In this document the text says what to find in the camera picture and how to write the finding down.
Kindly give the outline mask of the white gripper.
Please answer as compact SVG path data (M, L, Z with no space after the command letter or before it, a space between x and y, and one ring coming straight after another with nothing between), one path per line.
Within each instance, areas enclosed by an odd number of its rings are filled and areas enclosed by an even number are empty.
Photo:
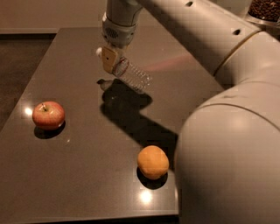
M117 48L127 47L134 38L134 32L137 26L119 25L112 22L107 14L102 17L102 36L112 46ZM111 74L119 60L119 53L110 47L104 46L101 49L101 61L103 69Z

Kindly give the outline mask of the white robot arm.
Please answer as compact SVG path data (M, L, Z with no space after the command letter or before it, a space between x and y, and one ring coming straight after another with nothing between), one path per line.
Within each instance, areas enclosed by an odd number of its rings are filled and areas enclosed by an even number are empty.
M199 106L179 135L180 224L280 224L279 42L210 0L108 0L108 73L142 9L226 88Z

